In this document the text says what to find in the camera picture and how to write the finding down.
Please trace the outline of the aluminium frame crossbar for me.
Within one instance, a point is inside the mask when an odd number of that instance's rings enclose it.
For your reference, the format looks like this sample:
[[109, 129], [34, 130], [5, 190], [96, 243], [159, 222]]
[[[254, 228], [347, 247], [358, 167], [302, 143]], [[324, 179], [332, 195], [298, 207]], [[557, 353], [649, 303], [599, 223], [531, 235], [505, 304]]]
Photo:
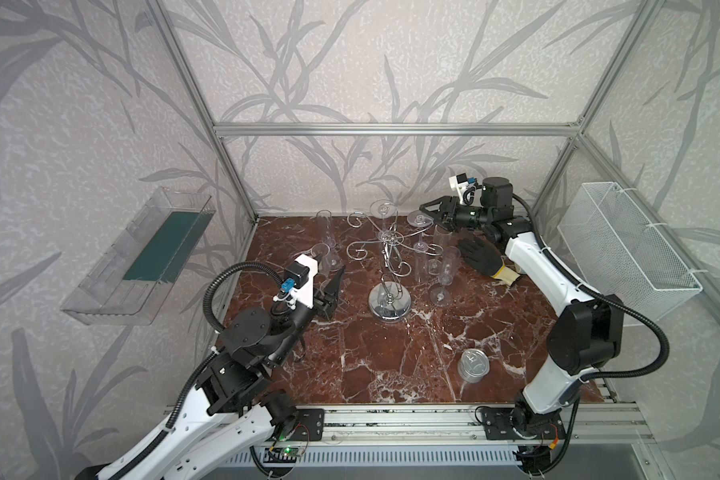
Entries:
[[559, 136], [571, 137], [576, 124], [564, 123], [219, 123], [220, 138], [240, 136]]

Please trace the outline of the clear plastic wall tray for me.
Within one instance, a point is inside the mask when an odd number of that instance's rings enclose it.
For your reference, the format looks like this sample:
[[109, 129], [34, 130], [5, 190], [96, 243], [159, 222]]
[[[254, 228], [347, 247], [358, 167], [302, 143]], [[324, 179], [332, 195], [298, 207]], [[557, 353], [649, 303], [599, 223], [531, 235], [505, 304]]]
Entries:
[[215, 213], [209, 194], [157, 188], [61, 311], [87, 326], [152, 324]]

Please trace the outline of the green mat in tray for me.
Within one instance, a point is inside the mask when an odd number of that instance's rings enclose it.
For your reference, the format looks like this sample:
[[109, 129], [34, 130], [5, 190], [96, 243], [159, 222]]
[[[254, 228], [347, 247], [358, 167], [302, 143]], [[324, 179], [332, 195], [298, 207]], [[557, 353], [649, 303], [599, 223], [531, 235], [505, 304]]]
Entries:
[[214, 213], [174, 211], [125, 272], [125, 281], [175, 283]]

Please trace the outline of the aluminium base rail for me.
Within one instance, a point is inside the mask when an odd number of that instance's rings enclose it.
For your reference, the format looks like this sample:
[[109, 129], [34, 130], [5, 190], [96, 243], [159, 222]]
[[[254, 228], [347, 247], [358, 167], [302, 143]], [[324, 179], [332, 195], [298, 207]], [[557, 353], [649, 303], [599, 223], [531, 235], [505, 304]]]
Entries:
[[509, 406], [469, 404], [325, 405], [321, 421], [294, 440], [245, 448], [228, 467], [266, 469], [366, 466], [514, 466], [519, 451], [551, 446], [627, 444], [639, 451], [656, 439], [634, 403], [584, 403], [563, 410], [537, 434], [512, 429]]

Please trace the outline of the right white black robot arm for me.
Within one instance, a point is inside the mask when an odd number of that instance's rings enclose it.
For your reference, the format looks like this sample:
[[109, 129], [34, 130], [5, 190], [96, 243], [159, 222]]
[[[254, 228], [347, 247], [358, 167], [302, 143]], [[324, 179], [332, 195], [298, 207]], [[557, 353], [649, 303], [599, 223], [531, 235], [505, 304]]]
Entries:
[[581, 280], [542, 244], [528, 216], [515, 213], [520, 198], [508, 179], [477, 181], [465, 174], [449, 180], [453, 195], [423, 203], [419, 210], [449, 232], [480, 231], [469, 241], [466, 263], [480, 273], [513, 284], [511, 260], [544, 294], [558, 316], [546, 339], [547, 358], [512, 408], [478, 412], [486, 436], [535, 440], [557, 429], [560, 412], [580, 398], [586, 375], [620, 352], [623, 314], [584, 292]]

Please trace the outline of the black glove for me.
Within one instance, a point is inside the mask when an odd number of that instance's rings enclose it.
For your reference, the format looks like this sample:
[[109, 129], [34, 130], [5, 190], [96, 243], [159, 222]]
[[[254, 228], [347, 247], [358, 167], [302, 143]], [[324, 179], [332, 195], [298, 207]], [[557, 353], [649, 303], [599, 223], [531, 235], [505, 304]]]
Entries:
[[464, 262], [478, 273], [512, 286], [520, 275], [507, 267], [498, 249], [477, 237], [460, 239], [457, 243]]

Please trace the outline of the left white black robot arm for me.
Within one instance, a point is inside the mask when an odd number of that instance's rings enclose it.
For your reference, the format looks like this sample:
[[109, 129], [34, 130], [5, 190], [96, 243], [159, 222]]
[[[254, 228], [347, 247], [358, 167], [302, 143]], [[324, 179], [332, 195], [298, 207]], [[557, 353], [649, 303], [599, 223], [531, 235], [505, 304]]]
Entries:
[[[109, 465], [84, 468], [78, 478], [201, 479], [234, 455], [302, 428], [289, 395], [269, 387], [272, 372], [302, 343], [311, 322], [330, 319], [338, 306], [345, 271], [318, 289], [317, 270], [317, 260], [300, 255], [282, 273], [249, 261], [220, 273], [204, 294], [203, 314], [221, 348], [201, 361], [169, 415], [135, 447]], [[223, 326], [212, 307], [215, 294], [242, 271], [262, 272], [275, 283], [273, 307], [245, 309]]]

